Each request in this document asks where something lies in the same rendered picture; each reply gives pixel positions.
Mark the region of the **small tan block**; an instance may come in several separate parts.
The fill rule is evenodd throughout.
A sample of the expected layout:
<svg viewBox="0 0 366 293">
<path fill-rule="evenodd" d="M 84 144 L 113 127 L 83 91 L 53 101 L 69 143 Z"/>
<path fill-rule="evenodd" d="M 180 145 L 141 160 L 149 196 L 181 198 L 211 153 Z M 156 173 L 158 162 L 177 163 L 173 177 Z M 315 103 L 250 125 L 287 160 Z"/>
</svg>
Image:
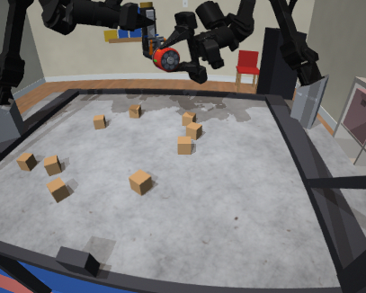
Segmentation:
<svg viewBox="0 0 366 293">
<path fill-rule="evenodd" d="M 196 123 L 196 113 L 186 111 L 183 115 L 183 126 L 188 126 L 191 122 Z"/>
<path fill-rule="evenodd" d="M 129 107 L 130 118 L 139 118 L 141 114 L 141 105 L 131 105 Z"/>
<path fill-rule="evenodd" d="M 202 125 L 198 123 L 191 122 L 186 127 L 186 137 L 191 137 L 191 139 L 197 140 L 201 136 Z"/>
<path fill-rule="evenodd" d="M 151 175 L 142 170 L 138 170 L 129 177 L 130 188 L 140 196 L 153 188 Z"/>
<path fill-rule="evenodd" d="M 23 153 L 16 162 L 20 166 L 20 168 L 24 171 L 31 171 L 34 166 L 37 164 L 37 161 L 33 154 Z"/>
<path fill-rule="evenodd" d="M 49 176 L 61 173 L 61 164 L 57 155 L 44 158 L 44 167 Z"/>
<path fill-rule="evenodd" d="M 70 196 L 67 186 L 59 177 L 46 185 L 57 203 Z"/>
<path fill-rule="evenodd" d="M 95 129 L 105 129 L 105 127 L 106 127 L 106 120 L 105 120 L 104 114 L 94 116 L 93 122 L 94 122 Z"/>
<path fill-rule="evenodd" d="M 178 137 L 177 148 L 178 155 L 191 154 L 191 137 Z"/>
</svg>

